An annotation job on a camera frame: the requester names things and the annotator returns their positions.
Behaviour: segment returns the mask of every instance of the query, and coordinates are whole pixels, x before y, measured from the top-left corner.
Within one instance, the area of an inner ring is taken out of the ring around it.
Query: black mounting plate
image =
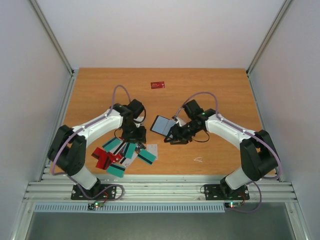
[[[99,188],[99,192],[101,192],[103,189],[106,187],[110,186],[111,184],[101,184]],[[117,187],[110,187],[105,191],[108,194],[108,200],[115,199],[116,193],[117,193]],[[94,200],[105,200],[105,194],[102,193],[99,196],[97,196]],[[88,199],[85,196],[83,196],[83,193],[81,192],[80,188],[77,185],[74,185],[72,188],[72,193],[71,193],[71,200],[92,200]]]
[[[247,186],[241,186],[237,191],[234,192],[234,194],[230,198],[225,198],[220,190],[220,184],[205,184],[203,185],[204,189],[204,195],[205,200],[243,200],[244,198],[239,195],[239,193],[242,193],[242,195],[245,197],[245,200],[249,200],[249,192],[246,193],[246,190],[248,190]]]

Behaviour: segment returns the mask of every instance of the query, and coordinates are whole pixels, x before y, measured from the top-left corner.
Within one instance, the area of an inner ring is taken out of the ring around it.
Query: cable
[[[85,130],[86,128],[88,128],[88,127],[90,127],[90,126],[92,126],[92,125],[94,125],[94,124],[96,124],[96,123],[104,120],[105,118],[107,118],[107,117],[111,114],[111,112],[112,112],[112,110],[113,110],[113,108],[114,108],[114,104],[115,104],[116,90],[117,90],[117,88],[119,88],[119,87],[121,87],[121,88],[123,88],[123,89],[125,90],[125,92],[126,92],[126,94],[127,94],[127,96],[128,96],[129,102],[131,102],[131,98],[130,98],[130,95],[129,95],[128,90],[127,90],[123,85],[121,85],[121,84],[115,86],[115,88],[113,89],[113,93],[112,93],[111,107],[110,107],[108,113],[106,114],[106,116],[103,115],[103,116],[97,118],[96,120],[93,120],[93,121],[87,123],[83,128],[78,129],[77,131],[75,131],[74,133],[72,133],[72,134],[67,138],[67,140],[62,144],[62,146],[60,147],[59,151],[57,152],[57,154],[56,154],[56,156],[55,156],[55,158],[54,158],[54,160],[53,160],[52,169],[51,169],[51,174],[52,174],[52,175],[56,176],[56,175],[66,174],[66,173],[64,173],[64,172],[55,173],[56,164],[57,164],[57,161],[58,161],[58,159],[59,159],[62,151],[65,149],[65,147],[68,145],[68,143],[69,143],[78,133],[80,133],[82,130]]]
[[[108,199],[108,197],[109,197],[108,193],[104,192],[104,194],[105,194],[105,199],[104,199],[104,201],[103,201],[103,204],[105,204],[105,202],[107,201],[107,199]]]
[[[147,110],[145,109],[145,107],[143,107],[143,111],[144,111],[144,116],[143,116],[142,121],[136,121],[136,120],[133,120],[133,122],[134,122],[135,124],[141,124],[141,123],[143,123],[143,122],[144,122],[144,120],[146,120],[146,117],[147,117]]]
[[[199,141],[199,140],[195,140],[195,139],[193,139],[193,138],[191,138],[193,141],[195,141],[195,142],[197,142],[197,143],[206,143],[206,142],[208,142],[209,140],[210,140],[210,135],[209,135],[209,133],[207,133],[206,131],[204,131],[205,132],[205,134],[208,136],[208,139],[207,140],[205,140],[205,141]]]
[[[114,137],[117,138],[117,139],[118,139],[118,137],[116,135],[116,132],[119,131],[119,130],[121,130],[121,128],[118,128],[118,129],[114,130],[114,132],[113,132]]]
[[[276,152],[268,145],[266,144],[263,140],[261,140],[260,138],[256,137],[255,135],[251,134],[250,132],[247,132],[245,128],[240,128],[238,127],[237,125],[225,120],[222,116],[219,115],[219,103],[218,103],[218,99],[216,97],[216,95],[214,95],[212,92],[209,92],[209,91],[200,91],[200,92],[197,92],[195,94],[193,94],[192,96],[190,96],[183,104],[182,106],[178,109],[178,111],[175,113],[174,115],[174,119],[178,116],[178,114],[180,113],[180,111],[182,110],[182,108],[184,107],[184,105],[190,100],[192,99],[193,97],[197,96],[197,95],[200,95],[200,94],[209,94],[211,96],[213,96],[214,100],[215,100],[215,114],[216,114],[216,117],[223,123],[229,125],[230,127],[232,127],[233,129],[236,129],[246,135],[248,135],[249,137],[255,139],[257,142],[261,143],[263,146],[265,146],[269,152],[271,152],[271,154],[274,156],[275,160],[276,160],[276,163],[278,165],[278,173],[277,175],[275,176],[272,176],[272,177],[267,177],[267,176],[263,176],[262,178],[263,179],[269,179],[269,180],[274,180],[274,179],[278,179],[282,173],[283,173],[283,168],[282,168],[282,165],[281,165],[281,162],[280,162],[280,159],[278,157],[278,155],[276,154]]]
[[[232,210],[232,211],[235,211],[235,212],[238,212],[238,213],[244,213],[244,214],[250,214],[250,213],[253,213],[253,212],[257,211],[257,210],[261,207],[261,203],[262,203],[262,193],[261,193],[261,189],[260,189],[260,187],[258,186],[258,184],[256,184],[255,181],[253,181],[252,183],[256,186],[256,188],[257,188],[258,191],[259,191],[260,200],[259,200],[258,205],[257,205],[254,209],[249,210],[249,211],[240,210],[240,209],[236,209],[236,208],[226,208],[226,209],[230,209],[230,210]]]
[[[246,197],[242,192],[238,192],[238,194],[243,198],[243,201],[241,203],[241,206],[244,205],[246,203]]]
[[[184,101],[184,103],[182,104],[182,106],[178,109],[178,111],[175,113],[175,115],[174,115],[174,119],[178,116],[178,114],[180,113],[180,111],[182,110],[182,108],[184,107],[184,105],[190,100],[190,99],[192,99],[192,98],[194,98],[195,96],[197,96],[197,95],[200,95],[200,94],[209,94],[209,95],[211,95],[212,97],[214,97],[214,100],[215,100],[215,111],[216,112],[218,112],[218,99],[217,99],[217,97],[216,97],[216,95],[214,95],[212,92],[209,92],[209,91],[200,91],[200,92],[197,92],[197,93],[195,93],[195,94],[193,94],[193,95],[191,95],[190,97],[188,97],[188,99],[187,100],[185,100]]]
[[[204,187],[205,187],[205,186],[201,186],[201,187],[200,187],[200,193],[202,193],[202,194],[205,193],[205,191],[203,191],[203,192],[201,191],[201,189],[204,188]]]
[[[83,196],[85,196],[87,199],[90,199],[90,200],[93,200],[95,199],[96,197],[98,197],[100,194],[104,193],[105,191],[107,191],[109,188],[113,188],[113,187],[119,187],[121,189],[121,194],[120,196],[118,196],[117,198],[115,199],[110,199],[109,201],[117,201],[119,200],[120,198],[123,197],[123,195],[125,194],[125,188],[124,186],[120,185],[120,184],[111,184],[107,187],[105,187],[102,191],[100,191],[97,195],[95,195],[94,197],[91,197],[91,196],[88,196],[86,194],[86,192],[84,191],[83,187],[76,181],[74,180],[71,176],[67,176],[72,182],[74,182],[80,189],[80,191],[82,192]]]

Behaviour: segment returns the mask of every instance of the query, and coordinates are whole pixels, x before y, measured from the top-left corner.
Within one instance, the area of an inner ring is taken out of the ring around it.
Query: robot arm
[[[181,124],[178,119],[177,124],[170,129],[164,139],[165,142],[187,144],[197,132],[204,130],[222,137],[240,150],[241,167],[220,181],[220,190],[225,198],[229,198],[241,186],[259,180],[278,166],[272,153],[250,136],[264,141],[276,152],[266,131],[255,132],[245,129],[226,120],[220,114],[217,115],[213,109],[204,111],[195,100],[189,101],[183,108],[191,121]]]
[[[88,196],[95,196],[101,183],[85,166],[86,148],[104,134],[119,128],[123,130],[124,142],[146,143],[146,129],[135,120],[143,110],[142,103],[134,99],[128,105],[115,104],[109,115],[110,109],[84,124],[72,128],[63,125],[58,129],[47,156],[54,161],[62,145],[77,133],[69,142],[71,146],[66,146],[58,156],[56,165],[80,184]]]

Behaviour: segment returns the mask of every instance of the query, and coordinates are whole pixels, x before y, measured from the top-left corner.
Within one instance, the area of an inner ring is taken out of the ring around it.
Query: wooden table
[[[159,81],[164,81],[165,88],[151,89],[150,82]],[[149,130],[157,115],[170,119],[182,103],[196,92],[214,93],[219,101],[219,112],[228,120],[248,129],[261,129],[244,69],[81,68],[64,124],[69,127],[80,125],[105,112],[111,105],[112,92],[118,84],[124,85],[131,98],[145,106],[147,144],[157,144],[158,147],[158,160],[148,165],[137,158],[126,169],[126,174],[225,175],[240,166],[240,152],[214,134],[210,134],[210,140],[206,143],[193,141],[187,145],[170,145],[164,143],[163,136]],[[116,103],[128,103],[128,97],[121,88],[115,99]],[[210,95],[199,95],[195,99],[204,110],[215,108],[214,98]],[[188,121],[184,111],[180,116]],[[91,153],[96,147],[102,148],[113,135],[109,132],[87,148],[85,164],[92,173],[106,173],[95,167],[97,160]],[[194,138],[205,140],[206,137],[202,131]]]

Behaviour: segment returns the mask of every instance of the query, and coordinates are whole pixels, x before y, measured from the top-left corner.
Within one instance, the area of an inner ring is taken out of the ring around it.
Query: white panel
[[[266,130],[320,239],[320,1],[293,1],[252,73]]]
[[[0,1],[0,239],[40,176],[68,73],[27,0]]]
[[[74,68],[247,68],[283,0],[39,0]]]

